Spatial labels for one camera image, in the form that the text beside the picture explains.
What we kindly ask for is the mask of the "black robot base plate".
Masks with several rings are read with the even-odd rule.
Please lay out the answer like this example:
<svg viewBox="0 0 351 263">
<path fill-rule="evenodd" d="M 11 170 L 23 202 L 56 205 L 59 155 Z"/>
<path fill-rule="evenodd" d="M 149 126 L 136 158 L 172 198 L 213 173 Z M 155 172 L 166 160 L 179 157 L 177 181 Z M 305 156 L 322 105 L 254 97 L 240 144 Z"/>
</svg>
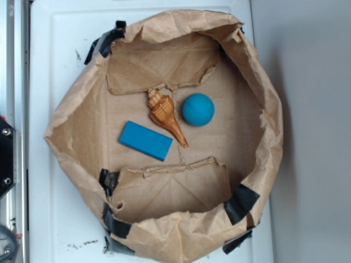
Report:
<svg viewBox="0 0 351 263">
<path fill-rule="evenodd" d="M 15 136 L 15 129 L 1 115 L 1 199 L 16 184 Z"/>
</svg>

